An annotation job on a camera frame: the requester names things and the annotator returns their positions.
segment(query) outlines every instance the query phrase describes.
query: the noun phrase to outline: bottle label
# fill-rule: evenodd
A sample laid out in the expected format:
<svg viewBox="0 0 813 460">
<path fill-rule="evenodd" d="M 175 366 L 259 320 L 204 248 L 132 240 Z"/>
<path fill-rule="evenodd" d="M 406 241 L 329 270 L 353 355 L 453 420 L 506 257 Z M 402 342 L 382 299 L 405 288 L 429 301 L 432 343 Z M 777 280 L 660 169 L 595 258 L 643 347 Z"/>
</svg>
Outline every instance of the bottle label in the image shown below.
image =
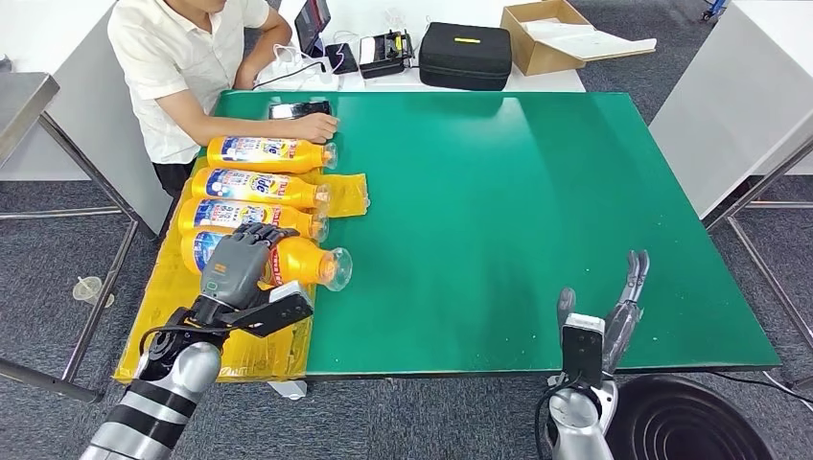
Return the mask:
<svg viewBox="0 0 813 460">
<path fill-rule="evenodd" d="M 282 271 L 280 270 L 280 260 L 279 260 L 279 249 L 277 246 L 271 248 L 271 254 L 268 257 L 271 261 L 271 272 L 269 279 L 271 280 L 274 286 L 282 286 Z"/>
<path fill-rule="evenodd" d="M 223 140 L 223 161 L 264 161 L 293 158 L 296 142 L 267 137 L 227 137 Z"/>
<path fill-rule="evenodd" d="M 206 193 L 235 199 L 280 197 L 285 195 L 289 181 L 286 175 L 213 170 L 206 181 Z"/>
<path fill-rule="evenodd" d="M 195 226 L 217 225 L 237 228 L 242 223 L 266 222 L 267 214 L 263 206 L 240 201 L 203 199 L 195 211 Z"/>
<path fill-rule="evenodd" d="M 195 236 L 195 244 L 192 247 L 192 253 L 198 270 L 203 271 L 206 267 L 206 263 L 212 258 L 215 247 L 218 246 L 222 238 L 223 235 L 211 232 L 199 232 Z"/>
</svg>

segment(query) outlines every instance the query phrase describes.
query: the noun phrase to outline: gray carpet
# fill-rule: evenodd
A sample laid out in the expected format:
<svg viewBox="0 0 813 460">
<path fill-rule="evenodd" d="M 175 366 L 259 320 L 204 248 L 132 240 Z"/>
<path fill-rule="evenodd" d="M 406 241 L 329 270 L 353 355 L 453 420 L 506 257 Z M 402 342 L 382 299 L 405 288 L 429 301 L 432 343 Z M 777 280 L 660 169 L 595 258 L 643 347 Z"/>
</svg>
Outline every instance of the gray carpet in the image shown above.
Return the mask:
<svg viewBox="0 0 813 460">
<path fill-rule="evenodd" d="M 592 91 L 627 91 L 647 122 L 708 34 L 700 0 L 577 0 L 596 26 L 627 38 L 659 40 L 658 52 L 590 63 L 580 71 Z M 813 198 L 809 178 L 783 180 L 772 196 Z M 0 183 L 0 212 L 105 204 L 87 183 Z M 809 279 L 813 213 L 746 211 L 743 226 L 789 294 L 813 322 Z M 4 357 L 58 373 L 89 306 L 74 301 L 76 276 L 104 276 L 125 230 L 120 217 L 0 222 L 0 350 Z M 813 353 L 782 314 L 772 291 L 731 229 L 712 235 L 784 362 L 776 377 L 813 374 Z M 100 404 L 71 402 L 0 379 L 0 451 L 4 458 L 77 458 L 123 388 L 108 377 L 150 276 L 153 243 L 138 236 L 121 274 L 117 300 L 81 368 L 80 383 L 105 389 Z M 761 379 L 759 374 L 741 377 Z M 764 433 L 780 459 L 811 458 L 813 414 L 767 388 L 710 375 L 688 376 L 717 390 Z M 541 377 L 377 379 L 318 382 L 290 402 L 262 383 L 219 384 L 185 431 L 175 459 L 531 459 L 533 404 Z"/>
</svg>

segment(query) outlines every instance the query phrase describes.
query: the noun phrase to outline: black bag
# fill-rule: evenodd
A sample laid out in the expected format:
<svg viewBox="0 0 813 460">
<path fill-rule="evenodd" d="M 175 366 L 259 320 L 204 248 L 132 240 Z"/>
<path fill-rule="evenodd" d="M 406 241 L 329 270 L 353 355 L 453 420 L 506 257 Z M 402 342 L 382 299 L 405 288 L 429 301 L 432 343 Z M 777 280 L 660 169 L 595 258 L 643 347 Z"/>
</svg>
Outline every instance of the black bag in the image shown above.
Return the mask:
<svg viewBox="0 0 813 460">
<path fill-rule="evenodd" d="M 421 81 L 429 86 L 501 91 L 511 75 L 505 29 L 432 22 L 420 46 Z"/>
</svg>

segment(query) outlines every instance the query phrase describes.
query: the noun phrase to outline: man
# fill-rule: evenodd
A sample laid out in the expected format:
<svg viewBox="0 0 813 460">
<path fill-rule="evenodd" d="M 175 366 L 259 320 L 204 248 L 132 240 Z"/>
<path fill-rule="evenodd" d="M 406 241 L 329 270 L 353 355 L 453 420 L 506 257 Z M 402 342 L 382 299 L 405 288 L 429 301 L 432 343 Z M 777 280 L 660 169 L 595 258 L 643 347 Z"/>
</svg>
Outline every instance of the man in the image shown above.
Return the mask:
<svg viewBox="0 0 813 460">
<path fill-rule="evenodd" d="M 243 28 L 259 28 L 257 46 L 242 62 Z M 265 0 L 120 0 L 107 24 L 125 72 L 132 110 L 164 190 L 173 198 L 199 146 L 219 136 L 267 136 L 324 143 L 337 119 L 249 121 L 209 115 L 224 89 L 251 89 L 290 41 L 290 26 Z"/>
</svg>

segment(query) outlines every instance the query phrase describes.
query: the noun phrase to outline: robotic arm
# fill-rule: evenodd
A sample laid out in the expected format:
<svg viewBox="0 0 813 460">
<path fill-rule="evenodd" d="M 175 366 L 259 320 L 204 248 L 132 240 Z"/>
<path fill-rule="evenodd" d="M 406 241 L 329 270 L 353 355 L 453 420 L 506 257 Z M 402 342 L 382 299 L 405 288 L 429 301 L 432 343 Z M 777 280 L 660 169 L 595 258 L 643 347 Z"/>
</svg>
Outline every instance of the robotic arm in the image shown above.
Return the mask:
<svg viewBox="0 0 813 460">
<path fill-rule="evenodd" d="M 273 225 L 245 224 L 224 237 L 200 278 L 200 295 L 139 344 L 136 378 L 96 431 L 81 460 L 162 460 L 170 457 L 203 394 L 221 370 L 232 331 L 265 337 L 311 316 L 297 282 L 257 287 L 271 248 L 297 235 Z M 145 353 L 147 338 L 155 334 Z"/>
<path fill-rule="evenodd" d="M 539 412 L 548 401 L 546 432 L 554 460 L 613 459 L 604 439 L 618 404 L 613 373 L 640 321 L 638 298 L 649 271 L 646 251 L 630 251 L 628 259 L 624 290 L 603 320 L 573 312 L 576 297 L 569 287 L 559 296 L 562 374 L 548 380 L 550 386 L 536 412 L 537 450 L 541 452 Z"/>
</svg>

